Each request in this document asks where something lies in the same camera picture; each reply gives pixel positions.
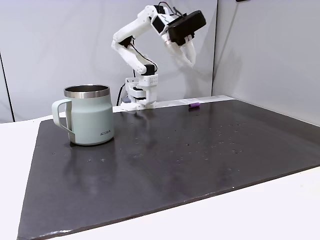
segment mug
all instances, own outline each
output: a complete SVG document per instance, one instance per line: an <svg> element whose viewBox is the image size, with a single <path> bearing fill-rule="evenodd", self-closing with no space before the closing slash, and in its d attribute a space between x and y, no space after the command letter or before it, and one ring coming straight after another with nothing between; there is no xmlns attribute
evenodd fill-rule
<svg viewBox="0 0 320 240"><path fill-rule="evenodd" d="M102 144L114 137L110 88L105 85L77 85L64 89L67 99L52 104L54 123L66 130L72 143ZM66 126L59 117L59 106L65 104Z"/></svg>

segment white wall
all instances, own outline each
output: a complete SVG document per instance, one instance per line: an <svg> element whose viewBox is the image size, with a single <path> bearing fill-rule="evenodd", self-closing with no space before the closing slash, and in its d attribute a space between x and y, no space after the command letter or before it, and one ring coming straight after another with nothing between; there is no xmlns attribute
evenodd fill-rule
<svg viewBox="0 0 320 240"><path fill-rule="evenodd" d="M0 62L0 124L10 122L13 122L13 118L9 104L4 72Z"/></svg>
<svg viewBox="0 0 320 240"><path fill-rule="evenodd" d="M182 12L202 10L207 25L195 33L197 63L178 68L162 40L149 31L136 47L159 67L158 100L211 95L217 0L168 1ZM16 120L51 114L63 88L79 84L119 88L132 69L111 49L112 37L150 0L0 0L0 46Z"/></svg>
<svg viewBox="0 0 320 240"><path fill-rule="evenodd" d="M240 2L226 42L236 7L218 1L213 94L320 125L320 1Z"/></svg>

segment white table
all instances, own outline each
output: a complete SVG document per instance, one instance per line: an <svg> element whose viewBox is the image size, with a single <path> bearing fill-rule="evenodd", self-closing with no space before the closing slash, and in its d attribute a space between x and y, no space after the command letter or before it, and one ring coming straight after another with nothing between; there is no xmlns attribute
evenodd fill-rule
<svg viewBox="0 0 320 240"><path fill-rule="evenodd" d="M158 107L231 99L227 96L192 98L160 102ZM17 239L38 129L40 122L47 119L52 116L0 124L2 240ZM319 218L320 167L317 167L59 240L318 240Z"/></svg>

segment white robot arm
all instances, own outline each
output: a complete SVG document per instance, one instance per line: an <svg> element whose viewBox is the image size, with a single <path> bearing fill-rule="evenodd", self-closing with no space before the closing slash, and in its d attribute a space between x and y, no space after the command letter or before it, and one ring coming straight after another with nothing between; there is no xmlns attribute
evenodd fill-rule
<svg viewBox="0 0 320 240"><path fill-rule="evenodd" d="M195 11L190 15L181 14L175 19L166 7L148 5L138 14L136 20L113 35L111 47L139 74L138 77L125 79L125 89L130 103L123 102L123 109L152 108L157 100L158 75L155 73L158 66L135 48L134 40L153 28L177 62L192 67L196 61L196 51L192 42L194 32L205 24L201 11Z"/></svg>

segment purple marker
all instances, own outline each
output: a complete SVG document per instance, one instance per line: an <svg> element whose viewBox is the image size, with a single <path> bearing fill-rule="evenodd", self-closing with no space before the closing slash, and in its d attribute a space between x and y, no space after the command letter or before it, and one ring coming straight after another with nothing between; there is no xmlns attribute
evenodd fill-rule
<svg viewBox="0 0 320 240"><path fill-rule="evenodd" d="M193 109L193 108L197 108L200 107L200 102L195 102L195 103L190 103L189 104L189 108Z"/></svg>

